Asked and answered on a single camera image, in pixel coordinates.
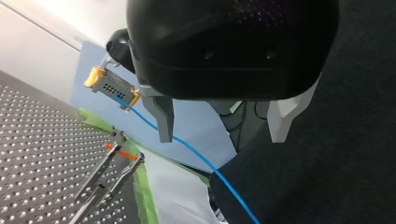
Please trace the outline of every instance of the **blue cable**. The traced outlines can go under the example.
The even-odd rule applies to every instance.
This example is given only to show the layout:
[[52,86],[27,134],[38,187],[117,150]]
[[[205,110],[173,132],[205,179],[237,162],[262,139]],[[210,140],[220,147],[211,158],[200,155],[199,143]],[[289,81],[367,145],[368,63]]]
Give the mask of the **blue cable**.
[[[143,121],[145,121],[148,126],[150,126],[151,128],[155,129],[158,131],[158,127],[155,126],[154,124],[152,124],[148,119],[146,119],[143,115],[141,115],[137,110],[135,110],[134,108],[132,108],[130,105],[128,105],[127,103],[125,103],[124,101],[122,101],[118,95],[116,95],[117,97],[117,101],[121,104],[124,105],[126,107],[128,107],[130,110],[134,111],[134,113],[136,113],[136,115],[141,118]],[[233,196],[235,197],[236,200],[238,200],[238,202],[242,205],[242,207],[245,209],[245,211],[247,212],[247,214],[250,216],[250,218],[253,220],[253,222],[255,224],[260,224],[260,221],[256,218],[256,216],[254,216],[253,212],[250,210],[250,208],[248,207],[248,205],[245,203],[245,201],[241,198],[241,196],[239,196],[238,192],[236,192],[236,190],[233,188],[233,186],[230,184],[230,182],[228,182],[228,180],[224,177],[224,175],[221,174],[221,172],[218,171],[218,169],[216,169],[216,167],[207,159],[205,158],[201,153],[199,153],[194,147],[192,147],[190,144],[188,144],[187,142],[185,142],[184,140],[173,136],[173,139],[175,139],[176,141],[178,141],[179,143],[181,143],[182,145],[184,145],[185,147],[187,147],[189,150],[191,150],[197,157],[199,157],[202,161],[204,161],[206,163],[206,165],[208,165],[210,167],[210,169],[213,170],[213,172],[220,178],[220,180],[224,183],[224,185],[230,190],[230,192],[233,194]]]

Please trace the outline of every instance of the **metal pliers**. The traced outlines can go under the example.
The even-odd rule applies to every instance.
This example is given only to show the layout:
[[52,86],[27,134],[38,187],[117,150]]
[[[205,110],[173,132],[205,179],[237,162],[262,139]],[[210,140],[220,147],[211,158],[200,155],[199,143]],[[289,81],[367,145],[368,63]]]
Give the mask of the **metal pliers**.
[[135,160],[126,166],[118,176],[118,181],[113,187],[107,188],[102,184],[98,184],[98,180],[104,174],[106,169],[109,167],[111,160],[115,155],[120,152],[123,143],[126,141],[126,137],[123,135],[123,131],[119,131],[113,128],[114,144],[110,151],[106,154],[106,157],[98,164],[94,169],[90,177],[84,183],[82,188],[78,191],[75,201],[83,202],[78,212],[75,214],[69,224],[78,224],[89,212],[93,206],[99,209],[107,206],[113,201],[116,195],[120,192],[123,185],[128,181],[134,171],[144,162],[145,156],[139,152]]

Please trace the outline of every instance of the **dark carpet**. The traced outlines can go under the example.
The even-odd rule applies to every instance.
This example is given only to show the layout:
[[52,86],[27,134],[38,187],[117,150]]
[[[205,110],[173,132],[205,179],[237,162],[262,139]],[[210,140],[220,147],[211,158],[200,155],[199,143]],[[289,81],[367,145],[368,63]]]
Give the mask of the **dark carpet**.
[[[396,1],[342,1],[316,94],[286,143],[264,125],[220,169],[262,223],[396,223],[395,62]],[[210,182],[229,223],[251,223]]]

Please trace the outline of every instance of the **yellow connector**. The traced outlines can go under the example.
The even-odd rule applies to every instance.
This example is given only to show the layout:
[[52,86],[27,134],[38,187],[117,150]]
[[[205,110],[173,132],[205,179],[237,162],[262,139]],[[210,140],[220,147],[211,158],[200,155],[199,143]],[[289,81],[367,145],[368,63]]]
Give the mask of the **yellow connector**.
[[106,73],[105,70],[98,66],[94,66],[91,70],[90,76],[85,80],[84,85],[86,87],[92,88],[100,78]]
[[134,95],[134,98],[132,99],[131,102],[129,102],[129,105],[134,106],[134,104],[136,104],[136,102],[139,100],[140,94],[138,91],[135,90],[131,90],[131,93]]

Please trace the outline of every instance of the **metal pegboard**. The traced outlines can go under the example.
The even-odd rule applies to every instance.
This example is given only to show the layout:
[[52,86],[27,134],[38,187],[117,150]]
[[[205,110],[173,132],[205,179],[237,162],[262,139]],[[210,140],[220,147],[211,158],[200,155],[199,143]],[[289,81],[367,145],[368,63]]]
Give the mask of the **metal pegboard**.
[[[77,114],[0,73],[0,224],[68,223],[77,212],[74,196],[110,142]],[[114,184],[128,162],[116,158],[102,182]],[[133,194],[131,180],[112,204],[93,208],[82,223],[139,223]]]

